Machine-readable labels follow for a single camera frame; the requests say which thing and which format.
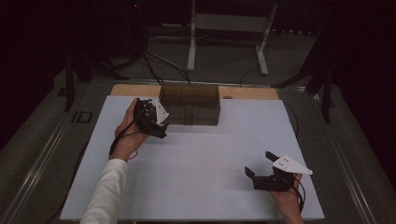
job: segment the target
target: white sleeve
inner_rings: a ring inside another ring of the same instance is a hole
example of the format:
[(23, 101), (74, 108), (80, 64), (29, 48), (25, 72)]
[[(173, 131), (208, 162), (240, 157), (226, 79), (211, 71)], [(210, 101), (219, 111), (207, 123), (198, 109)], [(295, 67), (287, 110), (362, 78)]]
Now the white sleeve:
[(114, 159), (106, 163), (80, 223), (117, 223), (128, 166)]

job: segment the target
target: dark background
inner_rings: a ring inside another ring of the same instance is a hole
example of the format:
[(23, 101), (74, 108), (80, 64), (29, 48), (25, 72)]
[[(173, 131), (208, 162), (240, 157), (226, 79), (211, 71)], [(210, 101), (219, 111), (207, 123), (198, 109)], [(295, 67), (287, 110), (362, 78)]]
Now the dark background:
[[(197, 1), (197, 11), (258, 16), (262, 0)], [(139, 3), (137, 10), (134, 3)], [(97, 61), (128, 54), (125, 38), (136, 41), (134, 22), (187, 25), (191, 2), (1, 1), (0, 148), (53, 88), (64, 69), (64, 48), (73, 44)], [(279, 1), (273, 29), (318, 36), (305, 67), (335, 52), (333, 82), (340, 86), (389, 180), (396, 186), (396, 24), (391, 1)], [(342, 48), (333, 47), (343, 43)]]

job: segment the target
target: hand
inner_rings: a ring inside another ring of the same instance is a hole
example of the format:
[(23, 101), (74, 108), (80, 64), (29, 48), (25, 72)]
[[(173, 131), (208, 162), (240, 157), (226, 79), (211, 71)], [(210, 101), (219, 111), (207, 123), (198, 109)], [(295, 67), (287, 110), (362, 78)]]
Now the hand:
[[(302, 175), (296, 174), (295, 178), (301, 181)], [(298, 181), (294, 181), (294, 187), (299, 188)], [(299, 196), (293, 189), (286, 192), (268, 191), (274, 198), (274, 201), (279, 209), (282, 217), (285, 218), (288, 224), (304, 223), (300, 213)]]
[[(136, 102), (137, 100), (134, 99), (126, 110), (125, 116), (121, 124), (117, 127), (115, 131), (116, 137), (134, 120), (134, 107), (136, 106)], [(148, 134), (140, 132), (135, 124), (133, 124), (125, 132), (124, 136), (125, 137), (122, 137), (117, 143), (113, 153), (109, 157), (110, 160), (121, 159), (124, 161), (128, 161), (131, 154), (137, 151), (145, 142), (145, 140), (149, 137)]]

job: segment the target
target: white metal frame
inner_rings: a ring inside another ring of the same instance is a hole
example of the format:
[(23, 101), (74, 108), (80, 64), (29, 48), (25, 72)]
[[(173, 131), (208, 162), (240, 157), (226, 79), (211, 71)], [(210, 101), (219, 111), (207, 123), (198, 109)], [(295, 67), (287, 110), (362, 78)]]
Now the white metal frame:
[(277, 4), (273, 4), (269, 17), (248, 17), (215, 15), (195, 12), (195, 0), (191, 6), (191, 42), (187, 70), (195, 68), (195, 29), (231, 30), (262, 33), (262, 42), (256, 46), (257, 59), (262, 75), (268, 75), (268, 69), (264, 58), (265, 43), (271, 31), (272, 22), (276, 13)]

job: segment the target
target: white tabletop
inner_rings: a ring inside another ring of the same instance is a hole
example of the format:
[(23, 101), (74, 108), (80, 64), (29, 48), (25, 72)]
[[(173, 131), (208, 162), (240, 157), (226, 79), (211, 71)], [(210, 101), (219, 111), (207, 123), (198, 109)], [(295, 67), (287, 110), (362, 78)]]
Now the white tabletop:
[[(106, 164), (114, 130), (133, 99), (106, 98), (61, 219), (82, 217)], [(139, 149), (138, 156), (128, 162), (120, 219), (281, 219), (269, 194), (253, 189), (244, 167), (256, 175), (270, 175), (272, 162), (265, 158), (265, 151), (305, 164), (282, 101), (220, 103), (219, 126), (170, 125), (164, 139), (151, 136)], [(303, 176), (302, 184), (306, 190), (303, 218), (324, 218), (309, 175)]]

